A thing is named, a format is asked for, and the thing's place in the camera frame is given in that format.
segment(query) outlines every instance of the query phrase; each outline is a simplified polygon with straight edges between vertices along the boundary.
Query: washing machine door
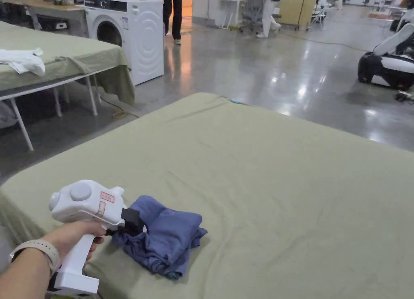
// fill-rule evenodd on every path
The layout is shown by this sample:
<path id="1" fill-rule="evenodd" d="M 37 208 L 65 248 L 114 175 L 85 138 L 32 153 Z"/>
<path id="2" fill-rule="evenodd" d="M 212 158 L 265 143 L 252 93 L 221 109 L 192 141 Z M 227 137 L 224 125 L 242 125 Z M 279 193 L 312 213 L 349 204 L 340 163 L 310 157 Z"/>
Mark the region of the washing machine door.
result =
<path id="1" fill-rule="evenodd" d="M 107 15 L 100 15 L 93 21 L 91 38 L 123 46 L 125 39 L 120 24 Z"/>

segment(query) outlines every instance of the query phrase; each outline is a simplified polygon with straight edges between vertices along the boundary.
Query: black pants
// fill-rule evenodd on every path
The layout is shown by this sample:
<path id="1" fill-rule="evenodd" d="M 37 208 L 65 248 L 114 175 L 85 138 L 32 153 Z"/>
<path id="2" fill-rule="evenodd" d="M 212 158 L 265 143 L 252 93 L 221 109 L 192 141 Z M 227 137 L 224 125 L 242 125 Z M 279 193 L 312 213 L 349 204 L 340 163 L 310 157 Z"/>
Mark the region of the black pants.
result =
<path id="1" fill-rule="evenodd" d="M 181 23 L 183 20 L 183 0 L 164 0 L 163 17 L 165 24 L 165 33 L 168 33 L 168 25 L 171 16 L 171 10 L 174 4 L 174 17 L 173 17 L 173 38 L 181 39 Z"/>

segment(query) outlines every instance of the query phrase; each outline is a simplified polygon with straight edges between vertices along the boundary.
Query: white desk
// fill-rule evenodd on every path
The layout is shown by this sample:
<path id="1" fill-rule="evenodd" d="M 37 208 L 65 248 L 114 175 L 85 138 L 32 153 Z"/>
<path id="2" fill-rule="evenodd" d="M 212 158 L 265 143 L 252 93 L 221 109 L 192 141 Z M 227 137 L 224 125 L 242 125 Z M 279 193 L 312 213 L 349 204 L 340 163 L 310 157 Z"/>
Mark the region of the white desk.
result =
<path id="1" fill-rule="evenodd" d="M 230 22 L 231 19 L 233 17 L 233 9 L 231 8 L 232 4 L 236 4 L 236 15 L 234 18 L 234 21 L 236 22 L 236 25 L 238 25 L 239 23 L 239 11 L 240 11 L 240 3 L 241 2 L 245 2 L 245 0 L 220 0 L 221 2 L 224 2 L 225 4 L 225 8 L 224 8 L 224 15 L 223 15 L 223 20 L 222 20 L 222 24 L 220 26 L 220 28 L 222 29 L 229 29 L 228 27 L 230 26 Z"/>

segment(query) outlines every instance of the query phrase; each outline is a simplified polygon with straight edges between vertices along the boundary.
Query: person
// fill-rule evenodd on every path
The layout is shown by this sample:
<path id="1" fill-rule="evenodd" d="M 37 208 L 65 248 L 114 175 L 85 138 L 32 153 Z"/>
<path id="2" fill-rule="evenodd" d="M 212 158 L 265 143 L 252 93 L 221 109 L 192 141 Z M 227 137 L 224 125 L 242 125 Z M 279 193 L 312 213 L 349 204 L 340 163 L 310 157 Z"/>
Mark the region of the person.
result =
<path id="1" fill-rule="evenodd" d="M 53 245 L 62 261 L 84 234 L 93 234 L 96 238 L 89 250 L 88 261 L 97 244 L 103 243 L 102 236 L 105 233 L 106 230 L 100 223 L 80 221 L 64 224 L 47 233 L 41 240 Z M 47 255 L 36 248 L 23 249 L 0 276 L 0 299 L 44 299 L 50 278 L 51 269 Z"/>
<path id="2" fill-rule="evenodd" d="M 176 45 L 181 45 L 181 25 L 183 21 L 183 0 L 164 0 L 163 19 L 165 24 L 165 34 L 167 35 L 169 29 L 169 21 L 171 11 L 174 5 L 173 16 L 173 38 Z"/>
<path id="3" fill-rule="evenodd" d="M 273 10 L 275 9 L 276 2 L 280 0 L 266 0 L 263 6 L 263 32 L 258 34 L 257 38 L 267 38 L 269 37 L 270 28 L 279 31 L 280 24 L 276 23 L 275 19 L 272 17 Z"/>

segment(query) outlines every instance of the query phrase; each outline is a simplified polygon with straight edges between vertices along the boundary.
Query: wooden cabinet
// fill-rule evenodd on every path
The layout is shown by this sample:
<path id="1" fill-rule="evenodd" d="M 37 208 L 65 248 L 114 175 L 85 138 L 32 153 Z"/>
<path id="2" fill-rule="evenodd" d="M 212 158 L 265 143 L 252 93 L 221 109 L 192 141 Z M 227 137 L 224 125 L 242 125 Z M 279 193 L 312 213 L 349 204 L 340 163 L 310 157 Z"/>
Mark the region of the wooden cabinet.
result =
<path id="1" fill-rule="evenodd" d="M 316 0 L 280 0 L 279 22 L 305 28 L 311 21 L 315 4 Z"/>

